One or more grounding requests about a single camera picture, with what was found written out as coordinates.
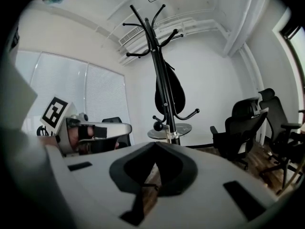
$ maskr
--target ceiling vent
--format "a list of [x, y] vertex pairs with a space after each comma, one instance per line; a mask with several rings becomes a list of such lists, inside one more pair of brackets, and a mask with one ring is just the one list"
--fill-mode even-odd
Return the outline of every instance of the ceiling vent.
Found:
[[136, 27], [132, 29], [130, 32], [128, 32], [125, 36], [123, 36], [121, 39], [119, 39], [119, 43], [121, 46], [129, 42], [132, 38], [134, 38], [137, 34], [143, 31], [142, 27]]

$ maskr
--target white wall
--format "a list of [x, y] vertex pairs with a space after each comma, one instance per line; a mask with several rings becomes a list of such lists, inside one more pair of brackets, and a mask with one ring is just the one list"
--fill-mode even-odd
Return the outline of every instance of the white wall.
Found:
[[[231, 116], [233, 105], [256, 96], [244, 62], [236, 54], [223, 58], [225, 45], [222, 34], [204, 32], [171, 42], [164, 48], [165, 60], [175, 68], [186, 96], [185, 117], [200, 109], [200, 113], [184, 121], [193, 126], [181, 138], [182, 145], [202, 145], [213, 142], [210, 126], [224, 132], [224, 122]], [[136, 59], [126, 66], [127, 102], [133, 124], [135, 143], [152, 141], [147, 132], [153, 128], [153, 115], [161, 118], [154, 103], [155, 71], [150, 55]]]
[[280, 98], [289, 122], [299, 120], [298, 90], [289, 59], [273, 32], [286, 11], [279, 0], [269, 0], [265, 13], [257, 24], [247, 44], [260, 69], [265, 88], [273, 88]]
[[19, 49], [55, 53], [122, 73], [116, 45], [89, 27], [47, 11], [25, 10], [19, 23]]

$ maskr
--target window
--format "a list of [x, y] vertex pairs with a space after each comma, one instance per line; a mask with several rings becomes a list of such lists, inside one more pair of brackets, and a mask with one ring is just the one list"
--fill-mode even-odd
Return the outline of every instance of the window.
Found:
[[281, 34], [294, 56], [303, 86], [303, 93], [305, 93], [305, 31], [299, 25], [298, 20], [292, 16], [282, 29]]
[[16, 68], [38, 94], [22, 127], [28, 134], [36, 134], [40, 117], [55, 95], [72, 101], [91, 122], [120, 117], [130, 123], [123, 75], [45, 52], [19, 51]]

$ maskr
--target ceiling beam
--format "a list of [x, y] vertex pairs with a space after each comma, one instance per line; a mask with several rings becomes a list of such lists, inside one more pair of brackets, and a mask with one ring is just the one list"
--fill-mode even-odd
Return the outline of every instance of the ceiling beam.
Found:
[[225, 55], [232, 57], [236, 51], [241, 49], [263, 14], [266, 3], [267, 0], [251, 0], [243, 25], [233, 44], [231, 42], [230, 47], [228, 46], [226, 51], [224, 50]]
[[62, 16], [64, 18], [70, 19], [72, 21], [75, 21], [77, 23], [80, 23], [86, 27], [89, 27], [90, 29], [92, 29], [94, 32], [99, 33], [101, 35], [103, 35], [104, 37], [108, 38], [115, 42], [115, 43], [119, 43], [119, 38], [114, 35], [113, 33], [111, 33], [110, 31], [108, 31], [107, 29], [105, 29], [104, 27], [102, 27], [99, 24], [96, 24], [94, 22], [92, 22], [89, 19], [86, 19], [76, 13], [61, 9], [61, 8], [57, 8], [57, 7], [53, 7], [47, 4], [43, 4], [43, 3], [37, 3], [37, 2], [33, 2], [30, 4], [30, 6], [27, 9], [34, 9], [34, 10], [40, 10], [40, 11], [45, 11], [45, 12], [49, 12], [51, 14], [55, 14], [58, 16]]
[[229, 51], [232, 49], [235, 41], [237, 40], [239, 33], [241, 32], [244, 22], [246, 20], [246, 17], [248, 15], [248, 11], [250, 9], [250, 5], [251, 5], [252, 0], [241, 0], [240, 3], [240, 12], [239, 12], [239, 17], [236, 21], [236, 24], [233, 28], [233, 30], [230, 33], [230, 36], [227, 40], [227, 43], [224, 47], [224, 52], [223, 54], [225, 56], [228, 55]]

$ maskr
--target black bag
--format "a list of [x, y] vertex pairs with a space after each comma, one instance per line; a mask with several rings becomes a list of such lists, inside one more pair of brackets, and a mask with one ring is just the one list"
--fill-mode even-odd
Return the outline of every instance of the black bag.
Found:
[[[173, 71], [174, 68], [172, 68], [167, 62], [165, 62], [165, 68], [167, 70], [170, 86], [172, 89], [173, 101], [174, 101], [176, 113], [179, 114], [185, 107], [185, 94], [176, 74]], [[160, 90], [157, 81], [156, 81], [156, 93], [154, 96], [154, 101], [158, 111], [161, 114], [164, 114], [162, 107], [162, 100], [160, 96]]]

